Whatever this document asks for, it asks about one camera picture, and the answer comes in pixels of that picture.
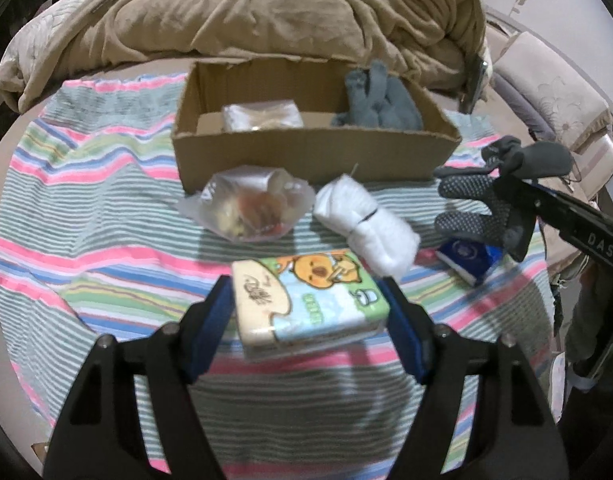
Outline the dark grey dotted socks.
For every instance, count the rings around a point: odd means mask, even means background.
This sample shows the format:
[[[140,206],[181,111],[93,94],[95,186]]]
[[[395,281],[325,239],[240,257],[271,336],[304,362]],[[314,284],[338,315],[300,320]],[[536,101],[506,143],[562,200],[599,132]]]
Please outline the dark grey dotted socks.
[[[538,141],[528,146],[515,136],[502,138],[481,150],[482,167],[435,168],[437,192],[447,200],[475,200],[484,204],[486,214],[445,211],[434,220],[436,232],[503,249],[513,260],[527,255],[536,217],[511,203],[511,194],[498,195],[494,183],[506,177],[538,181],[566,177],[572,171],[570,151],[557,142]]]

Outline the grey knit socks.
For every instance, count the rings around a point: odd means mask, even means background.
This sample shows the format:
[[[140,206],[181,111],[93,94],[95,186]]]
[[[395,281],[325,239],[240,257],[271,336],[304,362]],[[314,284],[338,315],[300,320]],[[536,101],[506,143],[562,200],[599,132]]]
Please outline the grey knit socks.
[[[368,70],[354,68],[344,77],[349,102],[346,112],[331,119],[334,127],[418,131],[421,111],[399,77],[389,74],[384,62],[373,60]]]

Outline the cartoon tissue pack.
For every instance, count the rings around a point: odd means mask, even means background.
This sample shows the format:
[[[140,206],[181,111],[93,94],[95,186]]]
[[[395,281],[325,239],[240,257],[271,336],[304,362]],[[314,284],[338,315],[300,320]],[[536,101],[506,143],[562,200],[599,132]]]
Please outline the cartoon tissue pack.
[[[390,307],[349,250],[232,264],[244,355],[263,361],[323,351],[381,332]]]

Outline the bag of cotton swabs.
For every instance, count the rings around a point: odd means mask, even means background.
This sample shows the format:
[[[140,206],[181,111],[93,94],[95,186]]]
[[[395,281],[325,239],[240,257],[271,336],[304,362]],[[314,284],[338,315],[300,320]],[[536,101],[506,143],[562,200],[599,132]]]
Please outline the bag of cotton swabs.
[[[230,104],[222,108],[228,132],[303,128],[304,122],[292,100]]]

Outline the grey pillow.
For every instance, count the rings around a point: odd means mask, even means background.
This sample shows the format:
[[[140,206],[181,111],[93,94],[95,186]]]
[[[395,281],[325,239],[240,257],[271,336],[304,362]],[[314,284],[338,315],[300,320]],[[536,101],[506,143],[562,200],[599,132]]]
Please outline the grey pillow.
[[[541,113],[520,93],[506,78],[493,74],[493,88],[507,103],[511,110],[527,126],[527,130],[535,141],[555,142],[555,130],[550,127]]]

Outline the blue tissue pack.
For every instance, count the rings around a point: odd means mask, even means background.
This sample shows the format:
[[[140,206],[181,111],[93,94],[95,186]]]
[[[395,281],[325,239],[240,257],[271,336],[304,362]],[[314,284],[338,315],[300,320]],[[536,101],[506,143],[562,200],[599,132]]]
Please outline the blue tissue pack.
[[[435,254],[472,287],[481,285],[504,258],[497,247],[459,238],[447,240]]]

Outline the white embroidered pillow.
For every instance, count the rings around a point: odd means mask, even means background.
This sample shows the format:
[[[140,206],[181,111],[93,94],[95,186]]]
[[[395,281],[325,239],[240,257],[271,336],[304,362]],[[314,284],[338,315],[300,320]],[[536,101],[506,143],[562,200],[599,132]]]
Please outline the white embroidered pillow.
[[[612,124],[607,101],[561,56],[529,32],[511,38],[494,63],[555,130],[557,142],[575,151]]]

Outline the striped colourful cloth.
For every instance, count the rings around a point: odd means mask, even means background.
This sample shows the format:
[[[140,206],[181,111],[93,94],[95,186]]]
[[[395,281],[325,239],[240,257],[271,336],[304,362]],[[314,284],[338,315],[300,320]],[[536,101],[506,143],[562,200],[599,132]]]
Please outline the striped colourful cloth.
[[[132,340],[179,320],[235,261],[346,248],[312,214],[259,243],[225,240],[180,214],[189,193],[171,133],[188,74],[68,80],[3,138],[11,159],[0,190],[0,326],[20,385],[48,426],[99,336]],[[444,114],[461,135],[447,162],[481,165],[497,133],[484,118]],[[482,214],[482,203],[445,200],[433,176],[361,183],[420,236],[399,280],[406,297],[465,337],[515,336],[547,386],[553,294],[541,232],[523,261],[505,258],[472,287],[436,257],[443,238],[434,220],[445,211]],[[253,362],[229,325],[189,393],[230,479],[380,479],[423,390],[387,333]]]

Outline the metal bed headboard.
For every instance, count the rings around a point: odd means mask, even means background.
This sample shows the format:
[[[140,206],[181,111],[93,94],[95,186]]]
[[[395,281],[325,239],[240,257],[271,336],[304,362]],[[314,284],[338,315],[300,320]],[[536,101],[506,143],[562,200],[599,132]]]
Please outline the metal bed headboard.
[[[557,55],[561,56],[561,58],[563,58],[564,61],[567,61],[607,101],[607,103],[609,104],[611,113],[613,114],[613,99],[611,99],[611,96],[609,96],[609,94],[599,86],[599,83],[595,81],[593,78],[591,78],[591,75],[587,74],[585,70],[583,70],[583,68],[579,66],[579,64],[577,64],[573,60],[573,58],[570,58],[561,49],[556,47],[554,44],[549,42],[546,38],[542,37],[540,34],[535,32],[534,30],[521,24],[514,18],[511,18],[510,16],[504,13],[501,13],[498,10],[493,9],[492,6],[485,6],[485,14],[486,14],[486,19],[489,22],[495,23],[496,25],[498,25],[500,28],[504,30],[509,29],[509,30],[513,30],[514,32],[529,32],[531,35],[541,40],[541,42],[546,44],[547,47],[555,51]]]

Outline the white rolled socks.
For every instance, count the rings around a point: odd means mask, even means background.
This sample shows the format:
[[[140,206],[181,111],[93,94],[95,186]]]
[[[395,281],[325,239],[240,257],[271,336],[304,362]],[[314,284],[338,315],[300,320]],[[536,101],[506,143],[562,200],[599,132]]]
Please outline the white rolled socks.
[[[380,278],[400,280],[415,263],[420,236],[348,174],[317,192],[313,216]]]

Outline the beige fleece blanket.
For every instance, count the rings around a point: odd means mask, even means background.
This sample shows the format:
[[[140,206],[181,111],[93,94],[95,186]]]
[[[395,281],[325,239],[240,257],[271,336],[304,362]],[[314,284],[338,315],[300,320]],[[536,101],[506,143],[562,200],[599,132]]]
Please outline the beige fleece blanket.
[[[430,89],[454,90],[486,51],[480,0],[60,0],[0,60],[18,113],[55,81],[170,54],[375,58]]]

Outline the brown cardboard box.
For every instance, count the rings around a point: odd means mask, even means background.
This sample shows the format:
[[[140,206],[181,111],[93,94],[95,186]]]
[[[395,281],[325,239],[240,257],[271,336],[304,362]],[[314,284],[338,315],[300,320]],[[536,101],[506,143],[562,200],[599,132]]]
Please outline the brown cardboard box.
[[[333,116],[349,110],[344,77],[351,68],[306,58],[192,64],[171,133],[184,190],[198,192],[213,174],[244,165],[282,168],[312,184],[340,174],[361,182],[431,179],[459,147],[458,129],[409,79],[403,84],[421,113],[422,129],[333,126]],[[223,107],[277,101],[296,103],[303,127],[227,131]]]

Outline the clear bag of small items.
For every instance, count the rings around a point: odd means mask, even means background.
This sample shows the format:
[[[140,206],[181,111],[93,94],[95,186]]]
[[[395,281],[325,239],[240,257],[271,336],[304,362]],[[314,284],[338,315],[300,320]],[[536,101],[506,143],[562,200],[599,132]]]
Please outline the clear bag of small items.
[[[198,226],[234,243],[259,243],[290,232],[310,211],[316,193],[282,168],[240,166],[213,174],[176,208]]]

